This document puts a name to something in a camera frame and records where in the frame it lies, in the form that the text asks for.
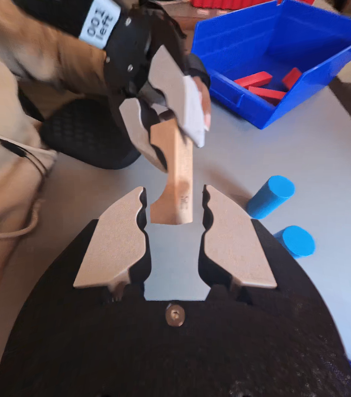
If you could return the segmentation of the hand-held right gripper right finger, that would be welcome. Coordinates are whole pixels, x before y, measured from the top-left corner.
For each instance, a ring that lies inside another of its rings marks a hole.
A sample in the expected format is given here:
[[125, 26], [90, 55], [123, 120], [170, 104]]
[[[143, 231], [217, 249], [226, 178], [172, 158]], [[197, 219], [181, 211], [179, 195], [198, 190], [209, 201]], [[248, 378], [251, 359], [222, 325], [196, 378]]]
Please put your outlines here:
[[238, 295], [243, 287], [276, 289], [277, 282], [250, 216], [212, 185], [202, 196], [203, 227], [198, 273], [209, 287]]

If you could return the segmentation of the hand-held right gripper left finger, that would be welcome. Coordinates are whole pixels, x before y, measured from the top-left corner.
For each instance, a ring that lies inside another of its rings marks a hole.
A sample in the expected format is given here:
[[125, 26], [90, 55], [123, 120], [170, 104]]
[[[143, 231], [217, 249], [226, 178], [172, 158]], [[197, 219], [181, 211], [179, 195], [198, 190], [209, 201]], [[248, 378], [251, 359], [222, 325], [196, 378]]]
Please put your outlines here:
[[144, 287], [152, 270], [146, 206], [146, 189], [140, 186], [99, 216], [74, 288], [107, 287], [121, 300], [127, 285]]

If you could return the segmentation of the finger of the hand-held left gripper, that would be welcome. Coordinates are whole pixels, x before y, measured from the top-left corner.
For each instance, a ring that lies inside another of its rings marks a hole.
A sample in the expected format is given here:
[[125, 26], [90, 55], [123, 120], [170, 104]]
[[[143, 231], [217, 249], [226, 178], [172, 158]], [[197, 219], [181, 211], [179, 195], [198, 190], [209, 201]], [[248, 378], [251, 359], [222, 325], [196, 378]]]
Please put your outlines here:
[[206, 130], [199, 90], [193, 77], [185, 75], [173, 56], [161, 45], [152, 58], [148, 82], [160, 91], [182, 132], [195, 146], [205, 145]]
[[128, 137], [133, 146], [157, 169], [167, 172], [165, 160], [161, 160], [150, 142], [150, 126], [143, 124], [143, 107], [138, 98], [127, 98], [119, 107]]

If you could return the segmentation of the blue wooden cylinder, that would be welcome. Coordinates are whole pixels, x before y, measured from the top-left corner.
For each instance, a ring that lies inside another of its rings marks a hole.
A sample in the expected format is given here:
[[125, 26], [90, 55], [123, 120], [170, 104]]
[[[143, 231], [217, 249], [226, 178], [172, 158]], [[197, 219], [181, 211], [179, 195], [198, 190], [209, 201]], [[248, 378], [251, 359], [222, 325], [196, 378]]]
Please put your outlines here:
[[313, 237], [299, 226], [285, 227], [273, 234], [273, 237], [294, 259], [311, 256], [316, 250]]
[[253, 219], [263, 219], [295, 194], [294, 183], [284, 176], [271, 176], [248, 201], [246, 212]]

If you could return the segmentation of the peach wooden block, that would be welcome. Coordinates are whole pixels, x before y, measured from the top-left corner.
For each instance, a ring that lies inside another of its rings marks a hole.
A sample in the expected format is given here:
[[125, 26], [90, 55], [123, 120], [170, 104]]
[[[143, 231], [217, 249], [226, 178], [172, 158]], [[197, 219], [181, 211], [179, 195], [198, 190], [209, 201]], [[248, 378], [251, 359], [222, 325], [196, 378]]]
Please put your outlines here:
[[167, 164], [163, 193], [150, 206], [152, 224], [181, 225], [193, 221], [193, 142], [173, 118], [151, 127], [151, 144]]

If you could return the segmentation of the person's left forearm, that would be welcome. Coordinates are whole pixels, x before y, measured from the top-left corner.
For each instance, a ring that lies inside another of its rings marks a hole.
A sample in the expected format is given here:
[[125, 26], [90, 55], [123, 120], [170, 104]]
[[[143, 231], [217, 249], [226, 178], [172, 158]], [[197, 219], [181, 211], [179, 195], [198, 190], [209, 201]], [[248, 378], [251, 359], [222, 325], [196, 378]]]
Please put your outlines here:
[[74, 93], [106, 95], [105, 52], [0, 1], [0, 61], [17, 77]]

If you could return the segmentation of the person's left hand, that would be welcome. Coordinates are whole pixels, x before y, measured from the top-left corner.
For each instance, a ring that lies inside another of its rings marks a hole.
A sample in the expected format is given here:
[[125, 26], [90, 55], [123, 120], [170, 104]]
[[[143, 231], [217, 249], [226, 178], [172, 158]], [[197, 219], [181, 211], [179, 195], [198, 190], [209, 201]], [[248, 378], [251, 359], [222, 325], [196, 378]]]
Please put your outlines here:
[[211, 120], [212, 120], [211, 117], [212, 107], [211, 107], [211, 98], [209, 94], [209, 89], [207, 88], [207, 86], [204, 84], [204, 82], [201, 80], [200, 77], [193, 77], [193, 80], [199, 90], [202, 111], [204, 114], [205, 130], [206, 132], [208, 132], [210, 130]]

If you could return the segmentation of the red ribbed container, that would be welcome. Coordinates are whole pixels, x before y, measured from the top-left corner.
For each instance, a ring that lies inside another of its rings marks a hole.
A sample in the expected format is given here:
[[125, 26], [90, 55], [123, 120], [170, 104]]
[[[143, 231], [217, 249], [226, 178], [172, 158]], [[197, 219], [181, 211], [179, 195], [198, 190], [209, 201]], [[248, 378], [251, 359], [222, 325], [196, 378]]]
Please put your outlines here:
[[196, 8], [235, 11], [271, 1], [270, 0], [190, 0], [189, 2], [191, 6]]

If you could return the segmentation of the beige hoodie drawstring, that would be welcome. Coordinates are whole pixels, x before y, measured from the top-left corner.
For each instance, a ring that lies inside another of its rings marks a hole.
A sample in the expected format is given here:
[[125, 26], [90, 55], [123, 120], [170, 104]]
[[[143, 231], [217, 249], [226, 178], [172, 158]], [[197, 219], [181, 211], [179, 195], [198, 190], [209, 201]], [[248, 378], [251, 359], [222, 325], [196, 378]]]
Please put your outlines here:
[[40, 208], [41, 208], [43, 202], [44, 202], [43, 199], [38, 199], [34, 202], [32, 209], [31, 209], [31, 213], [30, 213], [29, 224], [26, 227], [24, 227], [23, 229], [17, 230], [17, 231], [0, 232], [0, 240], [1, 239], [14, 239], [17, 237], [24, 236], [24, 235], [30, 233], [31, 231], [33, 231], [34, 228], [38, 224]]

